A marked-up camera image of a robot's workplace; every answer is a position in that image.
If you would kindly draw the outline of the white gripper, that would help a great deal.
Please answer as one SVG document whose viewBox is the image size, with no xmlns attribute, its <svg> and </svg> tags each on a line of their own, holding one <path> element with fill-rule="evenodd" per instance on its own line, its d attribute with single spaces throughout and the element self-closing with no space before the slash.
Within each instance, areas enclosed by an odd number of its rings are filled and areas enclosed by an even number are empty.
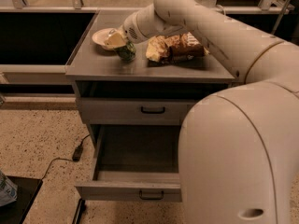
<svg viewBox="0 0 299 224">
<path fill-rule="evenodd" d="M 147 38 L 144 35 L 145 23 L 141 20 L 141 15 L 135 12 L 128 16 L 122 26 L 121 30 L 124 32 L 126 37 L 133 43 L 141 43 Z M 105 45 L 110 49 L 116 49 L 124 47 L 126 45 L 125 39 L 119 32 L 109 33 L 105 40 Z"/>
</svg>

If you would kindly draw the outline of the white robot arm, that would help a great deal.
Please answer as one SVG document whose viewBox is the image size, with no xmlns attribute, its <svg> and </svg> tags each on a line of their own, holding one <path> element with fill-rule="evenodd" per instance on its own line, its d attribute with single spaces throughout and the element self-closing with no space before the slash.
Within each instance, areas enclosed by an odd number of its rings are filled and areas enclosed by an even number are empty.
<svg viewBox="0 0 299 224">
<path fill-rule="evenodd" d="M 184 119 L 178 171 L 189 224 L 290 224 L 299 170 L 299 47 L 194 0 L 153 0 L 121 34 L 191 32 L 235 78 Z"/>
</svg>

